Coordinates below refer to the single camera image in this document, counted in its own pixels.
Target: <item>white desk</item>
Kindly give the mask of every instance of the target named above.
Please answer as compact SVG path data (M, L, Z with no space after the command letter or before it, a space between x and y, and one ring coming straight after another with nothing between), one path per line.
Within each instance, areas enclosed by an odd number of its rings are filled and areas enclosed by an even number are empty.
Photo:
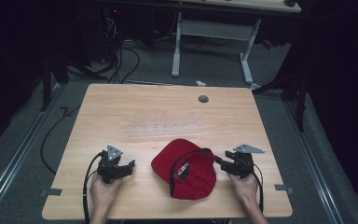
M287 13L299 13L301 11L298 4L295 4L293 7L288 7L283 0L182 0L182 2L209 4L223 7L244 7L256 10L271 10ZM179 12L176 29L176 46L172 62L172 76L179 76L181 56L180 45L182 35L197 35L246 41L247 44L243 49L243 52L240 53L240 62L246 83L252 84L253 79L248 64L248 57L252 49L252 45L255 42L260 22L261 20L255 20L254 25L245 26L209 21L182 20L182 13Z

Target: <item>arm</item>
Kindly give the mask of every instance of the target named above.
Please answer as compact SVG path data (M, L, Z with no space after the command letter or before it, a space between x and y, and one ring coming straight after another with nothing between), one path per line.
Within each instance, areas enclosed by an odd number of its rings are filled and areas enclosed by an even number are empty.
M253 224L269 223L257 204L256 193L258 184L253 175L239 179L235 175L228 174L231 179L238 199L243 209Z
M92 217L90 224L104 224L106 216L116 197L118 187L122 178L114 180L111 184L105 184L100 175L92 176L91 188L89 189L92 198Z

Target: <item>red cap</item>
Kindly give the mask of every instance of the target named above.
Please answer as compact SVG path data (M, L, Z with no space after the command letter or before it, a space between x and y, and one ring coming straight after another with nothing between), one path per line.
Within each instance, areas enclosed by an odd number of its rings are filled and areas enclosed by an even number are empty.
M170 185L171 197L197 200L208 196L216 183L214 154L185 139L175 139L163 148L152 168Z

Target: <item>table top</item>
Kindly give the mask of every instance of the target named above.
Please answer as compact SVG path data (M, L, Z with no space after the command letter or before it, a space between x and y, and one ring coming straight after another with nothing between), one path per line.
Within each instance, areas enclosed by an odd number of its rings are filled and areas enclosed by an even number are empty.
M201 95L209 101L200 102ZM217 163L216 185L208 197L196 201L171 198L169 185L154 173L151 161L176 138L208 147L221 158L225 158L225 150L232 151L243 143L265 150L253 154L264 177L264 214L292 214L286 192L275 189L282 178L249 89L91 84L51 186L62 193L48 196L43 217L84 218L85 173L92 158L107 145L124 152L120 165L136 160L108 218L246 217L231 181Z
M271 10L280 12L301 12L296 3L293 7L287 6L283 0L181 0L188 3L200 3L225 7L246 7L251 9Z

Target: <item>table hole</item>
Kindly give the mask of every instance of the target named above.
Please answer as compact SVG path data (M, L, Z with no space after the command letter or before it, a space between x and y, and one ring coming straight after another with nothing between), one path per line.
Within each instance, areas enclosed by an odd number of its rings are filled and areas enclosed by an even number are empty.
M209 101L209 98L208 98L208 96L206 96L206 95L201 95L201 96L199 96L199 101L201 102L201 103L208 103L208 101Z

